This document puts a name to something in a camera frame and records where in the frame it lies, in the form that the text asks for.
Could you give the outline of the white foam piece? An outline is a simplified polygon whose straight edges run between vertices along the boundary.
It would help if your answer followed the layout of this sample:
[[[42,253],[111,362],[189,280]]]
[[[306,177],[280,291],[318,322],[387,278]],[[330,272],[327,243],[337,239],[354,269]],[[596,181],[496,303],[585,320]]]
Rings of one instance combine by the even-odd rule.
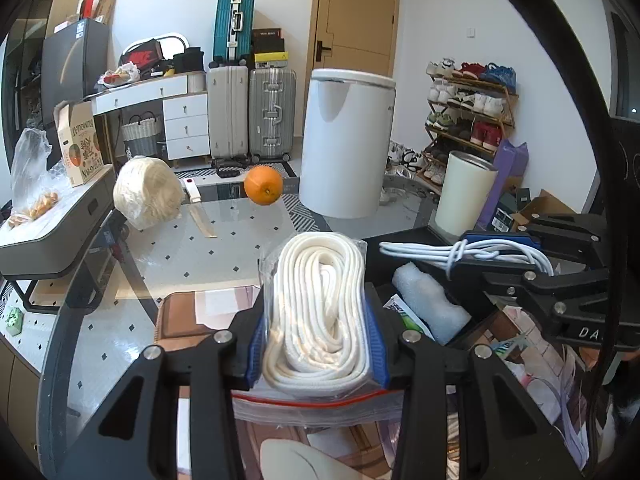
[[[440,344],[448,344],[471,321],[469,312],[453,304],[442,285],[412,262],[395,271],[392,283],[404,303],[428,326]]]

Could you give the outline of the brown cardboard box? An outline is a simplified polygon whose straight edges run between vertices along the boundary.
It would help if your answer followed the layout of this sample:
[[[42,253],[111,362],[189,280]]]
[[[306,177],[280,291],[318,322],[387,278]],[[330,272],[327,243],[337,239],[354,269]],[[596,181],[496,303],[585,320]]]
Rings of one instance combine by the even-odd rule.
[[[539,195],[533,198],[521,210],[511,214],[514,226],[524,226],[533,219],[534,214],[574,214],[574,210],[564,204],[546,190],[541,190]]]

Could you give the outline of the purple paper bag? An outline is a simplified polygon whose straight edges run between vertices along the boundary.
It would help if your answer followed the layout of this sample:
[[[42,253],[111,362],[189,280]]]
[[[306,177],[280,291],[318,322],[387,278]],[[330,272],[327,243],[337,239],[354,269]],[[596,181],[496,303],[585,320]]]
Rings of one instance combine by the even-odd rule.
[[[524,176],[528,159],[529,152],[526,142],[515,146],[508,139],[501,141],[494,157],[494,166],[497,168],[496,180],[490,189],[486,203],[480,213],[480,218],[477,220],[477,224],[481,228],[488,226],[498,205],[499,198],[503,193],[506,181],[510,177],[520,178]]]

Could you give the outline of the white cylindrical cup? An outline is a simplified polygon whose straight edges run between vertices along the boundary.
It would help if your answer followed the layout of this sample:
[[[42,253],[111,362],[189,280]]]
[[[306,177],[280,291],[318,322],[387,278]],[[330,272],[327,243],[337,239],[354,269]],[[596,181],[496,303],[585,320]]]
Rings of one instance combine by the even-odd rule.
[[[486,160],[462,151],[449,153],[435,224],[459,236],[472,230],[482,212],[498,170]]]

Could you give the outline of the wooden shoe rack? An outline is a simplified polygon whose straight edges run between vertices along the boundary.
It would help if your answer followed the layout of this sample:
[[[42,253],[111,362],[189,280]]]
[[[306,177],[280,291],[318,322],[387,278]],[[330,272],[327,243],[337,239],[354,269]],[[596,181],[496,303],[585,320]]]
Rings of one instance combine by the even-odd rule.
[[[516,71],[510,66],[463,62],[453,58],[429,62],[431,78],[424,130],[421,177],[442,192],[449,155],[454,151],[492,162],[500,143],[514,130]]]

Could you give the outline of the white medicine sachet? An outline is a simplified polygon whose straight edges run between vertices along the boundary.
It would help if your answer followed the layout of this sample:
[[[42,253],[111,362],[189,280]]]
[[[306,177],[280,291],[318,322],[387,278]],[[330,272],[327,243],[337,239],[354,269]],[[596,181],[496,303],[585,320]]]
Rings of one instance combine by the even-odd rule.
[[[413,312],[413,310],[402,300],[401,296],[395,294],[383,304],[383,308],[396,312],[407,330],[415,330],[421,335],[434,340],[434,336],[428,326]]]

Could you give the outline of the grey side table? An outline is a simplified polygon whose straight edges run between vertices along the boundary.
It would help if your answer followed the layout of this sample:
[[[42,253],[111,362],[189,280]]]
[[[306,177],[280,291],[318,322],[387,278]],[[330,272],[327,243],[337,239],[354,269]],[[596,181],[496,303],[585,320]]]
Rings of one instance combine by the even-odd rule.
[[[13,287],[26,311],[58,312],[59,304],[43,306],[30,296],[40,281],[64,278],[79,266],[113,209],[115,178],[114,167],[106,164],[40,218],[13,229],[6,224],[1,227],[1,276]]]

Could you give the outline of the white tall trash bin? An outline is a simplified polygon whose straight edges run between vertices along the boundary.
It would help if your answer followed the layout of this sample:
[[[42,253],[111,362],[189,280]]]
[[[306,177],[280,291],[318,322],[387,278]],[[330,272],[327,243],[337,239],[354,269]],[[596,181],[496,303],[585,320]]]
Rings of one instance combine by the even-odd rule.
[[[392,134],[396,82],[340,68],[311,72],[298,197],[337,219],[378,210]]]

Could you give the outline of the cream yarn ball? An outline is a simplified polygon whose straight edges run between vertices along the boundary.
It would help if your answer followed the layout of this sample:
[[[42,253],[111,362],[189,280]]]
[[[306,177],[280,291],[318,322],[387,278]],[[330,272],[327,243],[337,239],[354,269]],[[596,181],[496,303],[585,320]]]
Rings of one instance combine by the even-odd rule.
[[[177,219],[182,199],[179,179],[166,162],[155,157],[128,160],[113,190],[115,208],[139,231]]]

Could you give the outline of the orange fruit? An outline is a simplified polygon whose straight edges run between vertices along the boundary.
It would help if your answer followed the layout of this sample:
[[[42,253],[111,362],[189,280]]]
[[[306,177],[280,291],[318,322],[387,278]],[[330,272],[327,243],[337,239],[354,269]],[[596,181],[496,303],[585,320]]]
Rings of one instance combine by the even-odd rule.
[[[245,176],[243,188],[246,196],[259,206],[275,203],[283,192],[283,179],[269,166],[253,167]]]

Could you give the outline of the clear plastic snack bag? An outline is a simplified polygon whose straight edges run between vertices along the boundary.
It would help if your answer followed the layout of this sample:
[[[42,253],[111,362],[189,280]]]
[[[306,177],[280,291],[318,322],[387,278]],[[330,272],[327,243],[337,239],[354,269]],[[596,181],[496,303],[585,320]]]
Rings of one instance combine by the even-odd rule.
[[[64,162],[48,168],[52,153],[47,133],[25,128],[17,141],[11,166],[12,208],[9,228],[33,222],[52,209],[70,192],[70,178]]]

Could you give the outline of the brown wooden door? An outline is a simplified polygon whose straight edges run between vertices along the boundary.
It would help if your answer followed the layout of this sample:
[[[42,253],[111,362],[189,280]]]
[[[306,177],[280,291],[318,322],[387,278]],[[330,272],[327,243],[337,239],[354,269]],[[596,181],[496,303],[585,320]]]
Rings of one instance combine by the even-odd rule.
[[[303,100],[311,72],[394,73],[400,0],[312,0]]]

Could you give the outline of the silver suitcase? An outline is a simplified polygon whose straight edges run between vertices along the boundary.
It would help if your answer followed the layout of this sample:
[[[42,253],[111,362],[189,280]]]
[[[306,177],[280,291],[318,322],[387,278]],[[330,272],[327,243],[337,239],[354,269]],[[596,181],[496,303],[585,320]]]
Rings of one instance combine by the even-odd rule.
[[[295,131],[296,73],[256,68],[248,88],[248,147],[253,162],[289,160]]]

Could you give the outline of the orange fruit cardboard box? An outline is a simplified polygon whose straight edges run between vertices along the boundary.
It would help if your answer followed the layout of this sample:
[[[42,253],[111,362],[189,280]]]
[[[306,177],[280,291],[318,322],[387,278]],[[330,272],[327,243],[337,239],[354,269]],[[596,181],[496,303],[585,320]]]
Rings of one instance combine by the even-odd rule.
[[[58,103],[54,121],[66,174],[76,188],[90,181],[103,167],[91,103]]]

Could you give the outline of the white drawer desk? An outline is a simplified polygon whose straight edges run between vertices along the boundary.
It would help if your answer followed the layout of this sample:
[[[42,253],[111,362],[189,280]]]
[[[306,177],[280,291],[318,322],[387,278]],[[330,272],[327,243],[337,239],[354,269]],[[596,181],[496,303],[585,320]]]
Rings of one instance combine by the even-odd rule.
[[[203,72],[125,84],[89,101],[118,156],[140,153],[178,162],[210,155]]]

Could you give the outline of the white suitcase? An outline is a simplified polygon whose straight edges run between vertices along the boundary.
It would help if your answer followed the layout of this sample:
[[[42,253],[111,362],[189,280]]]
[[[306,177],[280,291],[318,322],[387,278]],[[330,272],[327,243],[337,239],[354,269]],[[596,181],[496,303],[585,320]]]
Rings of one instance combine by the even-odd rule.
[[[232,159],[248,153],[248,76],[246,66],[221,66],[206,74],[213,159]]]

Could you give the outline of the teal suitcase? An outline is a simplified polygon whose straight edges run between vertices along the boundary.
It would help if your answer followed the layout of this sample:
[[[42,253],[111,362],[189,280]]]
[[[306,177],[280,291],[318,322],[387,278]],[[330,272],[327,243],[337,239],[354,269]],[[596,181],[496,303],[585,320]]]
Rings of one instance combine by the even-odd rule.
[[[250,62],[254,4],[255,0],[217,0],[210,68]]]

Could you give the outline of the grey refrigerator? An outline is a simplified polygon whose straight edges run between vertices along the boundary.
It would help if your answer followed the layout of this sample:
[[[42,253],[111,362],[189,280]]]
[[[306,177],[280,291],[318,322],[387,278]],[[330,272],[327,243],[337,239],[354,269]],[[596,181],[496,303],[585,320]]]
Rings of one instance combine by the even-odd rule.
[[[59,102],[77,102],[93,94],[106,71],[110,29],[83,18],[44,40],[41,67],[41,107],[45,125],[54,123]]]

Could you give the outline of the white handled knife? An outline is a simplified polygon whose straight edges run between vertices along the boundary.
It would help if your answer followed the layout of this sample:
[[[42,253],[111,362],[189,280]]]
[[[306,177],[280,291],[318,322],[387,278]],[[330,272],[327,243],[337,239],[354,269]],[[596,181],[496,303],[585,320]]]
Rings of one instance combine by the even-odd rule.
[[[186,190],[186,195],[189,197],[189,211],[194,223],[206,238],[210,240],[216,238],[217,234],[215,233],[214,225],[209,220],[208,214],[206,214],[202,196],[195,181],[192,178],[187,178],[183,179],[182,183]]]

